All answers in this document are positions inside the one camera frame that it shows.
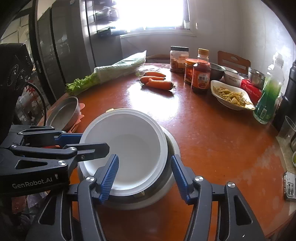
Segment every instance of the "carrot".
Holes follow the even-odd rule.
[[[162,90],[171,90],[174,88],[174,83],[167,80],[153,80],[149,79],[149,82],[145,84],[148,87],[153,87]]]
[[[146,76],[156,76],[156,77],[165,77],[164,74],[162,74],[160,72],[155,72],[155,71],[148,71],[144,75],[146,75]]]
[[[153,80],[165,80],[165,78],[163,78],[163,77],[156,77],[156,76],[142,76],[140,78],[142,84],[148,83],[149,79],[153,79]]]

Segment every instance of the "gray pan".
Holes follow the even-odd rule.
[[[74,96],[63,100],[46,121],[46,126],[53,126],[56,130],[68,132],[80,115],[80,105]]]

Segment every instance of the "black bottle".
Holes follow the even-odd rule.
[[[278,131],[280,131],[286,115],[289,116],[293,122],[296,121],[296,60],[290,69],[285,95],[272,121],[273,126]]]

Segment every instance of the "window sill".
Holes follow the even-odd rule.
[[[196,37],[196,35],[192,33],[191,30],[186,30],[186,29],[146,29],[146,30],[133,31],[128,34],[120,35],[120,38],[124,39],[124,38],[133,37],[133,36],[152,35],[152,34],[177,34],[177,35],[186,35],[186,36]]]

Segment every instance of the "brown tabletop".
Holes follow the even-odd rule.
[[[83,132],[99,115],[111,108],[132,108],[150,115],[176,139],[181,159],[211,183],[236,183],[269,235],[291,216],[283,199],[281,152],[276,130],[258,123],[252,111],[235,111],[221,105],[210,91],[198,95],[184,83],[184,76],[171,73],[166,64],[155,64],[176,89],[160,91],[141,87],[129,75],[95,86],[78,96],[85,115],[76,132]],[[77,183],[75,171],[71,182]],[[176,184],[155,204],[132,211],[100,206],[98,213],[110,241],[183,240],[192,206],[179,195]],[[74,204],[74,216],[78,217]],[[213,202],[209,240],[214,240],[217,203]]]

